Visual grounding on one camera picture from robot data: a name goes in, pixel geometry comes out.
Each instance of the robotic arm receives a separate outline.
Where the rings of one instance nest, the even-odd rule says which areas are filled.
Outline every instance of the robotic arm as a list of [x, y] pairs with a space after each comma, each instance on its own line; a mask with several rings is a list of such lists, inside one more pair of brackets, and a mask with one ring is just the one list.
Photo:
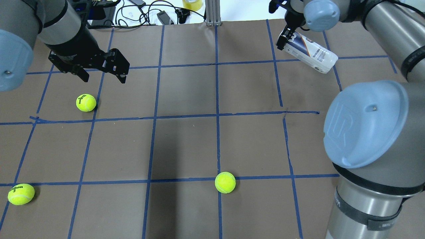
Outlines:
[[118, 49], [102, 51], [67, 0], [0, 0], [0, 16], [0, 91], [22, 84], [37, 36], [61, 72], [87, 82], [84, 68], [95, 68], [125, 83], [128, 61]]
[[360, 20], [407, 84], [354, 84], [338, 94], [324, 125], [325, 150], [341, 175], [326, 239], [386, 239], [402, 203], [425, 184], [425, 19], [394, 0], [272, 0], [287, 9], [277, 41]]

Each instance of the blue joint cap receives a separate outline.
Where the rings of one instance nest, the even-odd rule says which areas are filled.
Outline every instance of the blue joint cap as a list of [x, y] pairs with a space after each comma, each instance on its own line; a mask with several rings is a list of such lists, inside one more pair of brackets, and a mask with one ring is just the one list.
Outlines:
[[326, 153], [343, 168], [373, 163], [400, 135], [408, 108], [406, 90], [394, 81], [357, 83], [345, 88], [326, 115]]
[[24, 39], [0, 29], [0, 91], [11, 91], [22, 84], [33, 57]]
[[334, 27], [340, 19], [340, 9], [331, 0], [313, 0], [304, 7], [307, 26], [312, 31]]

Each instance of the yellow-green tennis ball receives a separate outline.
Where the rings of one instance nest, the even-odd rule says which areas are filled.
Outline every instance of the yellow-green tennis ball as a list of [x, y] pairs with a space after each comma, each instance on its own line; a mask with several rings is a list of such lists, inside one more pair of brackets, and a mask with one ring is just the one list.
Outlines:
[[215, 188], [220, 193], [230, 193], [236, 187], [236, 179], [229, 172], [222, 172], [215, 177]]
[[7, 195], [7, 199], [13, 205], [23, 205], [34, 197], [34, 188], [26, 183], [14, 186]]
[[83, 112], [89, 112], [96, 107], [96, 99], [91, 94], [82, 94], [78, 96], [77, 108]]

